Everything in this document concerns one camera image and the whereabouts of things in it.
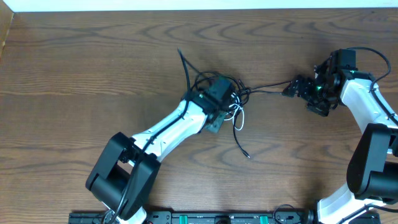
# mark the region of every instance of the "wooden tabletop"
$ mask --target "wooden tabletop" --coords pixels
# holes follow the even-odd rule
[[[177,107],[186,88],[177,47],[247,86],[313,76],[333,50],[372,47],[392,62],[379,84],[397,111],[397,30],[398,9],[18,13],[0,64],[0,222],[66,223],[74,210],[104,210],[86,178],[112,135],[139,133]],[[386,71],[377,55],[357,59],[377,77]],[[348,108],[322,118],[300,98],[257,94],[245,114],[237,135],[252,159],[231,123],[203,131],[164,160],[148,205],[309,208],[345,182],[361,137]]]

